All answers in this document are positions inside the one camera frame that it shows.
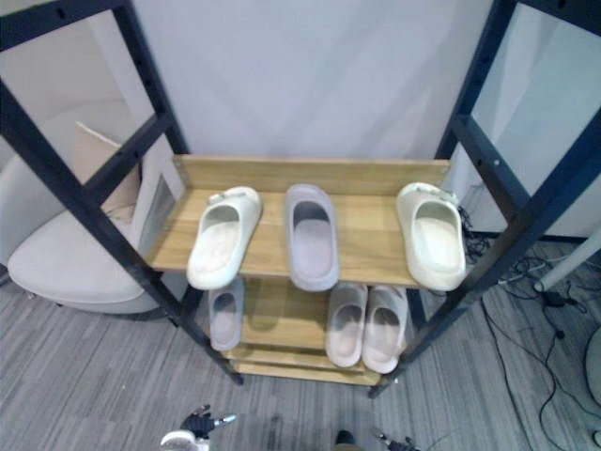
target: metal frame post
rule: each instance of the metal frame post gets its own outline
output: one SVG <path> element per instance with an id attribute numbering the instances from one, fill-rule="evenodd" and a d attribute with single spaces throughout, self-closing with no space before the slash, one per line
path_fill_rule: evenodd
<path id="1" fill-rule="evenodd" d="M 169 319 L 181 326 L 235 384 L 242 385 L 242 376 L 211 347 L 210 340 L 194 321 L 193 313 L 202 292 L 188 286 L 182 302 L 179 302 L 161 281 L 161 273 L 146 264 L 100 208 L 106 197 L 162 134 L 166 135 L 175 153 L 188 153 L 131 3 L 128 0 L 61 0 L 3 16 L 0 18 L 0 51 L 107 9 L 115 14 L 155 114 L 86 185 L 75 178 L 2 81 L 0 133 L 56 198 L 166 312 Z"/>
<path id="2" fill-rule="evenodd" d="M 530 0 L 521 3 L 601 36 L 601 2 Z M 511 0 L 496 0 L 493 3 L 436 154 L 436 158 L 448 159 L 453 155 L 457 142 L 461 142 L 509 226 L 461 285 L 447 293 L 445 302 L 430 320 L 423 322 L 422 306 L 417 315 L 411 313 L 419 322 L 418 332 L 401 354 L 396 368 L 371 387 L 371 398 L 381 394 L 484 291 L 493 286 L 601 173 L 601 109 L 533 196 L 529 196 L 471 116 L 515 6 L 516 2 Z M 412 307 L 416 300 L 411 297 L 409 300 Z"/>

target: floor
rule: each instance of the floor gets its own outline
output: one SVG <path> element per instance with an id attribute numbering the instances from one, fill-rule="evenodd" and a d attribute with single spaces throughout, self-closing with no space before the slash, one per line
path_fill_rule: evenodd
<path id="1" fill-rule="evenodd" d="M 569 244 L 539 245 L 557 257 Z M 599 258 L 593 260 L 599 264 Z M 574 285 L 601 288 L 599 270 L 583 266 Z M 558 286 L 565 289 L 565 284 Z M 599 292 L 572 288 L 587 306 L 548 310 L 565 331 L 549 360 L 562 386 L 601 414 L 583 376 L 583 355 L 601 322 Z M 427 296 L 431 312 L 439 302 Z M 501 288 L 485 294 L 491 318 L 542 355 L 553 335 L 536 300 L 517 300 Z M 410 436 L 425 450 L 547 450 L 538 411 L 550 392 L 542 366 L 500 334 L 499 346 L 514 393 L 516 416 L 501 361 L 480 303 L 441 337 L 384 394 L 367 398 L 360 386 L 247 376 L 234 386 L 191 339 L 166 319 L 139 321 L 89 314 L 40 298 L 14 284 L 0 288 L 0 442 L 18 450 L 155 450 L 193 409 L 238 420 L 212 435 L 220 450 L 328 450 L 335 431 L 352 430 L 367 450 L 385 449 L 369 435 L 378 425 Z M 559 393 L 543 420 L 563 449 L 595 448 L 601 420 Z"/>

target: white pipe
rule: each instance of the white pipe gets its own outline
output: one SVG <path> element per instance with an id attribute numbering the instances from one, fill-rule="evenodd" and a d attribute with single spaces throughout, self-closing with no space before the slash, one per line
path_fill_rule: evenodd
<path id="1" fill-rule="evenodd" d="M 576 251 L 570 254 L 570 257 L 562 260 L 559 265 L 536 282 L 534 284 L 534 289 L 538 292 L 549 290 L 599 249 L 601 249 L 601 228 L 594 232 L 588 240 L 577 247 Z"/>

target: white chair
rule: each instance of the white chair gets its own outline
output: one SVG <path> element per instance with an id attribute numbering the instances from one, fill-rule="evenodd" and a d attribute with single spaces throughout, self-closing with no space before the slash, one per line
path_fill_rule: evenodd
<path id="1" fill-rule="evenodd" d="M 122 101 L 88 104 L 52 118 L 40 129 L 67 164 L 76 121 L 120 143 L 136 129 Z M 131 222 L 112 219 L 142 255 L 177 197 L 164 177 L 169 161 L 155 149 L 142 161 Z M 13 282 L 62 305 L 112 314 L 158 307 L 18 155 L 0 173 L 0 263 Z M 162 280 L 177 297 L 186 286 L 183 274 L 166 273 Z"/>

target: white backdrop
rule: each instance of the white backdrop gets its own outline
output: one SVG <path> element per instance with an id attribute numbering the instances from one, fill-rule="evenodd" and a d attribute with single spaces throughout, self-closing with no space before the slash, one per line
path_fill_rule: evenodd
<path id="1" fill-rule="evenodd" d="M 193 152 L 351 158 L 432 158 L 489 5 L 135 0 Z M 148 102 L 116 51 L 114 21 L 89 23 L 91 34 L 77 24 L 58 45 L 51 34 L 23 46 L 33 51 L 3 54 L 3 78 L 35 119 L 123 97 L 144 120 Z M 601 39 L 518 8 L 475 115 L 529 191 L 600 104 Z M 466 195 L 476 228 L 504 227 L 469 163 L 458 159 L 447 182 Z M 548 233 L 587 236 L 599 227 L 600 185 Z"/>

